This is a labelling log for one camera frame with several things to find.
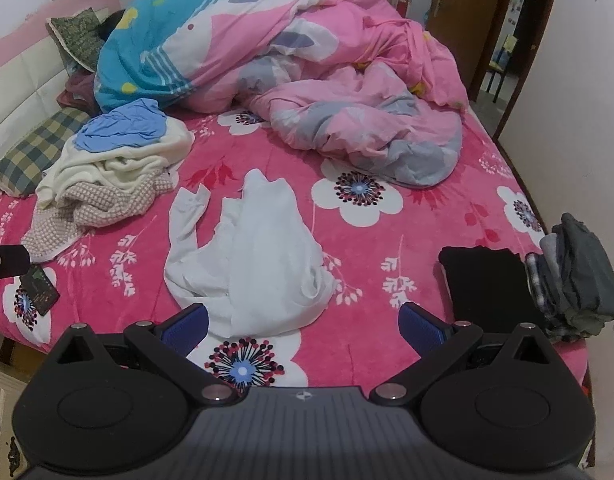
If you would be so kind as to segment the blue garment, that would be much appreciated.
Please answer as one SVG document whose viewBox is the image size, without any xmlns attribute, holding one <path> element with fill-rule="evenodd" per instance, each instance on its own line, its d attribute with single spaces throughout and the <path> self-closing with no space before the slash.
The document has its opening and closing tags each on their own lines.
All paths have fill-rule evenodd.
<svg viewBox="0 0 614 480">
<path fill-rule="evenodd" d="M 89 120 L 75 134 L 75 147 L 89 153 L 143 148 L 162 138 L 167 116 L 152 99 L 137 99 Z"/>
</svg>

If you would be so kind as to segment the chair in hallway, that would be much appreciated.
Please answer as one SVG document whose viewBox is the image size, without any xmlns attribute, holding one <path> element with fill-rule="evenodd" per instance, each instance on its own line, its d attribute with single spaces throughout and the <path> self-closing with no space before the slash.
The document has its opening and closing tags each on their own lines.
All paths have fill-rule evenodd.
<svg viewBox="0 0 614 480">
<path fill-rule="evenodd" d="M 492 102 L 497 103 L 500 92 L 508 73 L 508 62 L 512 58 L 512 54 L 517 44 L 517 38 L 513 35 L 506 35 L 498 54 L 489 62 L 488 74 L 490 75 L 487 84 L 487 92 L 491 91 L 494 81 L 498 80 L 496 92 L 493 93 Z"/>
</svg>

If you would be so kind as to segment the folded grey clothes stack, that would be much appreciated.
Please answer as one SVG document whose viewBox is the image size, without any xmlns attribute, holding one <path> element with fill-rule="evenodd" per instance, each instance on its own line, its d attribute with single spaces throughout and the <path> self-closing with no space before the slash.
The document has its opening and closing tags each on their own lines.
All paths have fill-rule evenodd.
<svg viewBox="0 0 614 480">
<path fill-rule="evenodd" d="M 529 287 L 549 340 L 575 342 L 614 320 L 614 269 L 599 240 L 569 212 L 525 257 Z"/>
</svg>

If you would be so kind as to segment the beige checked knit garment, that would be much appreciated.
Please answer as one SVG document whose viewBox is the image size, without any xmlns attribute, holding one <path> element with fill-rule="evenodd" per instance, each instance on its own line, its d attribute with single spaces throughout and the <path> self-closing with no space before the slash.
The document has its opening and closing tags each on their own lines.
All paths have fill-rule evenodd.
<svg viewBox="0 0 614 480">
<path fill-rule="evenodd" d="M 171 192 L 176 184 L 177 178 L 169 171 L 147 174 L 133 191 L 78 182 L 66 190 L 59 204 L 34 207 L 22 246 L 32 263 L 51 261 L 92 229 L 142 216 L 157 197 Z"/>
</svg>

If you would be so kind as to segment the cream padded headboard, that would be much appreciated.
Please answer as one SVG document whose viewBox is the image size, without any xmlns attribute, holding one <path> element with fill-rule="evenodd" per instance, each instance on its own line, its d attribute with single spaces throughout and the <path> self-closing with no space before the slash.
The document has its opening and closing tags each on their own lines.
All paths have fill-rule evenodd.
<svg viewBox="0 0 614 480">
<path fill-rule="evenodd" d="M 0 65 L 0 160 L 58 111 L 56 98 L 65 89 L 69 62 L 52 37 L 48 19 L 63 14 L 37 12 L 0 38 L 0 46 L 22 49 Z"/>
</svg>

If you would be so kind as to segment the maroon garment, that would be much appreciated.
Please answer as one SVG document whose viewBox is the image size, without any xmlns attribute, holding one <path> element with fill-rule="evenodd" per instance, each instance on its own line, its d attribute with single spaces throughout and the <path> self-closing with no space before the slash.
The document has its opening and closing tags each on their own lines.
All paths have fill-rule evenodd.
<svg viewBox="0 0 614 480">
<path fill-rule="evenodd" d="M 63 108 L 82 110 L 91 117 L 101 114 L 94 96 L 94 78 L 94 73 L 86 70 L 73 72 L 66 81 L 65 89 L 57 96 L 57 104 Z"/>
</svg>

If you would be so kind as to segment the folded black garment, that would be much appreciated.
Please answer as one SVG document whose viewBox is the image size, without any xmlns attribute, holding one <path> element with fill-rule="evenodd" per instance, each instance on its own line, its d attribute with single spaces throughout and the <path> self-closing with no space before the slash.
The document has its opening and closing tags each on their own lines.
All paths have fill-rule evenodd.
<svg viewBox="0 0 614 480">
<path fill-rule="evenodd" d="M 444 247 L 438 261 L 456 321 L 468 321 L 495 334 L 510 334 L 520 323 L 544 327 L 520 255 L 482 246 Z"/>
</svg>

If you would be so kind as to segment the green plaid pillow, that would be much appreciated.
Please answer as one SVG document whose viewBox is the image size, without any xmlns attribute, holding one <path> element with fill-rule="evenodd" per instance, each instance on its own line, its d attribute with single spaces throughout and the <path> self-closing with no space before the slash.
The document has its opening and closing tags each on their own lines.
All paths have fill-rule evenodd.
<svg viewBox="0 0 614 480">
<path fill-rule="evenodd" d="M 34 194 L 66 141 L 90 118 L 83 110 L 65 107 L 28 132 L 0 159 L 0 191 L 15 198 Z"/>
</svg>

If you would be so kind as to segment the white shirt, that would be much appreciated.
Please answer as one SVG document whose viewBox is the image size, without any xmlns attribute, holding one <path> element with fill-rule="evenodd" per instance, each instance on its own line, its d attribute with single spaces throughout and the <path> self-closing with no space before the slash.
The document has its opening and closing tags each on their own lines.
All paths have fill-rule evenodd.
<svg viewBox="0 0 614 480">
<path fill-rule="evenodd" d="M 312 324 L 335 280 L 286 180 L 249 170 L 241 196 L 222 200 L 215 234 L 200 245 L 196 226 L 209 202 L 206 186 L 179 188 L 170 207 L 164 280 L 178 306 L 203 304 L 210 332 L 226 339 L 278 336 Z"/>
</svg>

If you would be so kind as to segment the dark green cushion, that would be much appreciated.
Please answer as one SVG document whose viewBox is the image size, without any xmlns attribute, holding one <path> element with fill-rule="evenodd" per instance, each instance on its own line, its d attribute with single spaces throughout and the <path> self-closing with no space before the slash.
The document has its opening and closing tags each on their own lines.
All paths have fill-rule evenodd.
<svg viewBox="0 0 614 480">
<path fill-rule="evenodd" d="M 101 25 L 92 8 L 73 16 L 50 18 L 48 26 L 62 49 L 82 68 L 95 73 L 104 40 L 98 34 Z"/>
</svg>

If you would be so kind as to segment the pink floral bed sheet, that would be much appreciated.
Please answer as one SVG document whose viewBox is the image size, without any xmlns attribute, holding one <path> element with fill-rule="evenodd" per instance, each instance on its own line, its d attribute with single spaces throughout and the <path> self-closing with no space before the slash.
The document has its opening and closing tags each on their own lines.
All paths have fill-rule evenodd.
<svg viewBox="0 0 614 480">
<path fill-rule="evenodd" d="M 241 194 L 260 170 L 292 187 L 306 227 L 323 250 L 335 292 L 328 308 L 298 333 L 264 338 L 251 358 L 241 341 L 208 337 L 192 361 L 226 380 L 258 386 L 359 386 L 370 390 L 416 360 L 400 337 L 399 307 L 419 304 L 438 318 L 452 311 L 438 263 L 447 246 L 535 252 L 542 226 L 512 171 L 475 119 L 463 130 L 451 177 L 427 190 L 363 177 L 339 162 L 288 148 L 249 112 L 182 115 L 194 144 L 179 170 L 188 190 L 208 188 L 197 239 L 214 235 L 225 198 Z M 160 322 L 177 304 L 164 281 L 173 195 L 141 217 L 81 237 L 46 268 L 60 298 L 38 315 L 17 280 L 0 281 L 0 335 L 48 351 L 68 327 L 99 333 Z"/>
</svg>

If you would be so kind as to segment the brown wooden door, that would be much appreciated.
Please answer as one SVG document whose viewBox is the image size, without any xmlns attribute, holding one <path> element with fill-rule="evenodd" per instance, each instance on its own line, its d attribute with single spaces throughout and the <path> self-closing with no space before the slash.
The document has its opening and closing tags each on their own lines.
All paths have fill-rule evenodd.
<svg viewBox="0 0 614 480">
<path fill-rule="evenodd" d="M 432 0 L 426 28 L 456 59 L 471 100 L 476 99 L 510 0 Z"/>
</svg>

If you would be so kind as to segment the pink grey blue duvet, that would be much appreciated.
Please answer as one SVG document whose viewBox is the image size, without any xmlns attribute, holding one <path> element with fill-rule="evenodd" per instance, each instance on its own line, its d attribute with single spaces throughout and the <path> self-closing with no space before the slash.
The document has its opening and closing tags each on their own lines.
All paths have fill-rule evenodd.
<svg viewBox="0 0 614 480">
<path fill-rule="evenodd" d="M 241 105 L 290 148 L 409 188 L 450 176 L 467 111 L 451 52 L 387 0 L 133 0 L 94 94 L 102 110 Z"/>
</svg>

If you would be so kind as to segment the cream sweater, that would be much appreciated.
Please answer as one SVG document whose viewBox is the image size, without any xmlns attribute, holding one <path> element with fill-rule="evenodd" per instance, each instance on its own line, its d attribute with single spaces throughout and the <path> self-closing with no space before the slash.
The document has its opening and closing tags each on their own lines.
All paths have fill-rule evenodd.
<svg viewBox="0 0 614 480">
<path fill-rule="evenodd" d="M 166 119 L 166 132 L 152 144 L 132 148 L 122 146 L 109 151 L 90 153 L 76 148 L 69 139 L 57 162 L 51 166 L 36 188 L 41 209 L 64 200 L 66 190 L 78 182 L 113 186 L 133 191 L 154 171 L 174 166 L 191 151 L 193 133 L 179 119 Z"/>
</svg>

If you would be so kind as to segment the dark printed card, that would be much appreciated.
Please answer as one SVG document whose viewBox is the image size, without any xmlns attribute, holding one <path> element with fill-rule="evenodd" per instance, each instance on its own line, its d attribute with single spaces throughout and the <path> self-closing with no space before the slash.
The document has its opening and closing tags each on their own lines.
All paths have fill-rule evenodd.
<svg viewBox="0 0 614 480">
<path fill-rule="evenodd" d="M 20 277 L 22 289 L 37 312 L 45 316 L 60 299 L 60 293 L 45 273 L 42 266 L 33 264 L 26 274 Z"/>
</svg>

